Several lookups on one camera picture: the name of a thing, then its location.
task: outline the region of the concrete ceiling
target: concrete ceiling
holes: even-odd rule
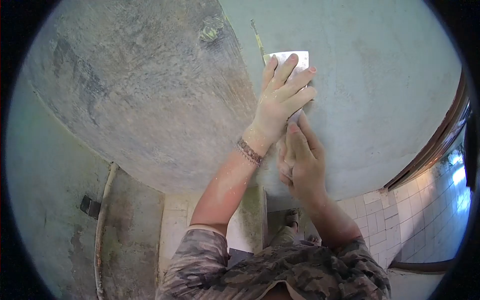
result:
[[[223,13],[223,27],[207,28],[218,38],[200,40],[204,20]],[[387,183],[452,103],[459,59],[413,0],[64,0],[23,72],[70,131],[139,181],[203,189],[253,118],[263,66],[251,19],[266,52],[307,50],[319,70],[308,116],[334,199]],[[298,205],[272,157],[256,181],[270,211]]]

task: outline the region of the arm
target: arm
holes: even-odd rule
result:
[[[270,146],[251,127],[242,137],[261,156]],[[257,166],[245,156],[236,150],[231,151],[197,203],[190,225],[209,225],[226,235],[228,222],[239,207],[255,169]]]
[[[275,72],[278,61],[274,56],[264,69],[262,95],[255,118],[242,136],[260,156],[264,156],[270,145],[282,135],[287,119],[316,95],[311,86],[302,89],[315,75],[314,67],[302,71],[285,84],[298,59],[292,54]],[[190,225],[208,225],[226,235],[228,222],[255,169],[256,165],[244,155],[232,151],[200,198]]]
[[[286,141],[286,144],[279,143],[277,166],[280,180],[301,201],[323,243],[334,249],[362,237],[355,221],[327,196],[324,147],[310,128],[304,113],[300,116],[298,126],[294,123],[288,125]],[[295,155],[292,180],[285,175],[290,171],[284,161],[286,147]]]

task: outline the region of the wooden door frame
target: wooden door frame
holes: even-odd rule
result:
[[[384,188],[394,189],[433,166],[462,131],[469,111],[467,83],[462,71],[452,105],[442,123],[417,156],[398,175],[384,185]]]

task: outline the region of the metal bracket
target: metal bracket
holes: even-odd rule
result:
[[[87,195],[84,196],[80,203],[80,210],[91,216],[95,220],[98,220],[98,214],[100,213],[100,202],[93,201]]]

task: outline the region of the wrist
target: wrist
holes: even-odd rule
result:
[[[329,201],[329,198],[325,187],[320,187],[318,189],[315,189],[315,191],[300,195],[299,200],[304,204],[310,204],[313,206],[324,206],[325,203]]]
[[[254,126],[250,125],[243,132],[242,138],[247,142],[248,146],[255,151],[260,156],[265,156],[268,151],[268,148],[272,145],[272,142],[269,141],[264,134],[257,130]]]

